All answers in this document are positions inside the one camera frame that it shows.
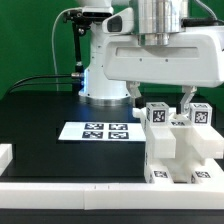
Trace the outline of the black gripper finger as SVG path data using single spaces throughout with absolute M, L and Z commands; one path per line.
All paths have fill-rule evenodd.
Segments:
M 132 105 L 134 108 L 143 108 L 144 99 L 139 91 L 140 83 L 136 81 L 127 81 L 126 88 L 132 99 Z
M 194 97 L 196 91 L 197 91 L 196 86 L 183 86 L 182 87 L 183 97 L 177 107 L 178 114 L 185 115 L 189 112 L 190 101 Z

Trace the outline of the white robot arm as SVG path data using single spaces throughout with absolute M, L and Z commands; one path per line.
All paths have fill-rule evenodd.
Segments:
M 190 18 L 188 0 L 77 0 L 89 15 L 125 9 L 103 20 L 103 73 L 127 83 L 138 98 L 140 83 L 179 85 L 186 114 L 199 87 L 224 83 L 224 24 Z

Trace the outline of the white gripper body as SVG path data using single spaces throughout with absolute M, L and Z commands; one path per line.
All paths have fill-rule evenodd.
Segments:
M 166 46 L 140 46 L 134 35 L 113 35 L 103 45 L 107 78 L 180 86 L 224 83 L 224 27 L 188 27 Z

